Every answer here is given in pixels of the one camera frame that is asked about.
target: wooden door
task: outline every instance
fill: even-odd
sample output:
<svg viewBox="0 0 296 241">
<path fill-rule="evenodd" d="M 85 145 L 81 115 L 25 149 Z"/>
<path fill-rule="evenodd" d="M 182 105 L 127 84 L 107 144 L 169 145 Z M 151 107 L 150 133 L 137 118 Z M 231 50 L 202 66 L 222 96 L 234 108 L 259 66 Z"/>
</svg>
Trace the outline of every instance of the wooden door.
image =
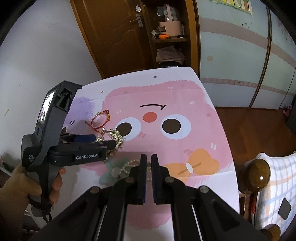
<svg viewBox="0 0 296 241">
<path fill-rule="evenodd" d="M 152 69 L 139 0 L 71 0 L 78 25 L 102 78 Z M 136 14 L 140 14 L 140 28 Z"/>
</svg>

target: red cartoon nose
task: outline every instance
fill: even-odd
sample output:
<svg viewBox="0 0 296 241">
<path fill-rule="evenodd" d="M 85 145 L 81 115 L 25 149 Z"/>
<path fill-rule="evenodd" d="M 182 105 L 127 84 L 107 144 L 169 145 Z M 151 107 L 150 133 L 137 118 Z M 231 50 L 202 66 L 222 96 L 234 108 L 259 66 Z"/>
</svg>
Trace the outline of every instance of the red cartoon nose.
<svg viewBox="0 0 296 241">
<path fill-rule="evenodd" d="M 147 112 L 145 115 L 143 115 L 143 120 L 147 123 L 151 123 L 155 121 L 157 118 L 157 114 L 154 112 Z"/>
</svg>

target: checkered fabric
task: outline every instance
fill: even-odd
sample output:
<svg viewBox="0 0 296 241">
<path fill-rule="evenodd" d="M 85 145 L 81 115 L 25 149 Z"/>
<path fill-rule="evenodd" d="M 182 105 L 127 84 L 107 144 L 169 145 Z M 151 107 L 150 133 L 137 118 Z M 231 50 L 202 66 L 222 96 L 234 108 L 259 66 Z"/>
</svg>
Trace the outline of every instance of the checkered fabric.
<svg viewBox="0 0 296 241">
<path fill-rule="evenodd" d="M 260 153 L 256 159 L 269 164 L 271 176 L 267 187 L 258 193 L 255 226 L 262 229 L 275 223 L 281 228 L 282 235 L 296 214 L 296 153 L 286 157 L 269 157 Z M 278 214 L 284 198 L 292 206 L 286 221 Z"/>
</svg>

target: device screen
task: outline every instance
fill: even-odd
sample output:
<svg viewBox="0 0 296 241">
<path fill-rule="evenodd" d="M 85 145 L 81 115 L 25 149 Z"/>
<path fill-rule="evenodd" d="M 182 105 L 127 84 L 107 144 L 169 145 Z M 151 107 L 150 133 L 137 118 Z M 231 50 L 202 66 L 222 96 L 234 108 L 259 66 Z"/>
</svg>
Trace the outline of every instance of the device screen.
<svg viewBox="0 0 296 241">
<path fill-rule="evenodd" d="M 52 91 L 51 93 L 47 94 L 47 96 L 45 97 L 43 106 L 41 108 L 41 111 L 40 111 L 40 114 L 39 114 L 39 117 L 38 117 L 38 121 L 41 124 L 44 124 L 44 122 L 45 122 L 46 115 L 47 115 L 47 112 L 49 110 L 50 104 L 52 103 L 52 99 L 54 97 L 55 91 L 56 90 Z"/>
</svg>

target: pink tablecloth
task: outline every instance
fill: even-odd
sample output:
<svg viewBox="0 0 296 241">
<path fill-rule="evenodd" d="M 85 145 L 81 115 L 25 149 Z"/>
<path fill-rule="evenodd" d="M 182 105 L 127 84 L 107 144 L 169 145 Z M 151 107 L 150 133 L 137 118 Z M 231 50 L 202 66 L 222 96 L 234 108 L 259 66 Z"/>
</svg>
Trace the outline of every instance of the pink tablecloth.
<svg viewBox="0 0 296 241">
<path fill-rule="evenodd" d="M 223 127 L 191 68 L 152 69 L 86 85 L 77 91 L 64 127 L 69 133 L 97 135 L 84 121 L 106 109 L 111 120 L 105 128 L 125 133 L 122 152 L 106 164 L 67 167 L 53 216 L 91 186 L 114 184 L 117 176 L 112 170 L 141 153 L 148 157 L 156 153 L 171 176 L 192 187 L 207 185 L 239 210 L 236 174 Z M 146 204 L 128 207 L 125 240 L 173 240 L 170 206 L 153 203 L 149 181 Z"/>
</svg>

